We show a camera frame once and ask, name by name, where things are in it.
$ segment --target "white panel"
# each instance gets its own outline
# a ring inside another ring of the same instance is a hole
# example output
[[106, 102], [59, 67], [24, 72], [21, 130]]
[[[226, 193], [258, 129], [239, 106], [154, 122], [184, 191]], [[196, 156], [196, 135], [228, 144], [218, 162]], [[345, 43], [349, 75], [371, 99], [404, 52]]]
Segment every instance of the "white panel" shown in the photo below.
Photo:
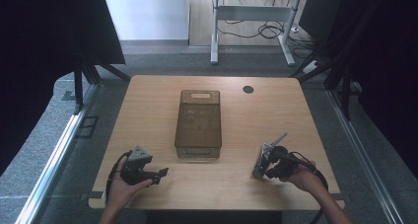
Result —
[[119, 40], [188, 39], [187, 0], [106, 0], [106, 3]]

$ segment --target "floor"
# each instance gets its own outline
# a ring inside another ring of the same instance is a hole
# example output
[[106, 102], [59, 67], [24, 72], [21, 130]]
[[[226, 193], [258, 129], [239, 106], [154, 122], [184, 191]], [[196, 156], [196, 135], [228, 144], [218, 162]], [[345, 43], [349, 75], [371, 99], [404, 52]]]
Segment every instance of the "floor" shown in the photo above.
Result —
[[[276, 43], [248, 45], [242, 41], [231, 46], [226, 42], [219, 50], [219, 64], [213, 66], [207, 43], [190, 46], [181, 40], [124, 41], [121, 44], [126, 65], [115, 67], [128, 75], [288, 77], [295, 68], [286, 65]], [[309, 52], [303, 49], [300, 55], [308, 56]], [[303, 58], [295, 60], [300, 64]], [[98, 70], [102, 77], [99, 85], [91, 86], [84, 80], [87, 103], [84, 119], [75, 130], [50, 187], [44, 191], [44, 198], [40, 199], [34, 223], [99, 221], [102, 211], [90, 208], [88, 198], [128, 83], [101, 68]], [[418, 223], [417, 179], [363, 112], [357, 96], [350, 98], [352, 119], [346, 121], [341, 116], [337, 109], [338, 89], [326, 91], [322, 85], [325, 77], [326, 72], [305, 82], [302, 88], [342, 191], [344, 210], [355, 223]], [[73, 85], [71, 74], [56, 82], [54, 97], [44, 115], [0, 178], [2, 223], [14, 223], [32, 197], [36, 182], [74, 111]], [[146, 223], [147, 214], [125, 210], [119, 221]], [[311, 211], [283, 212], [282, 221], [308, 223], [313, 217]]]

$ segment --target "wooden table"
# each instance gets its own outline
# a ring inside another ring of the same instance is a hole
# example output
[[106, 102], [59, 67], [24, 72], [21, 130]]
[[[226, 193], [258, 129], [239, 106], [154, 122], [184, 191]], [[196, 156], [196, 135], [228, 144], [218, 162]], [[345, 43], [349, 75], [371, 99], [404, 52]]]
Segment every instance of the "wooden table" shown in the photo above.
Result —
[[[244, 86], [251, 86], [248, 94]], [[221, 93], [222, 148], [219, 160], [189, 163], [175, 152], [174, 138], [181, 90]], [[129, 85], [93, 192], [103, 192], [107, 176], [124, 152], [140, 145], [153, 161], [146, 171], [169, 167], [157, 186], [137, 193], [131, 208], [147, 210], [314, 210], [306, 192], [278, 179], [251, 176], [262, 142], [273, 142], [315, 160], [339, 193], [299, 82], [290, 78], [135, 76]], [[105, 200], [90, 198], [94, 208]]]

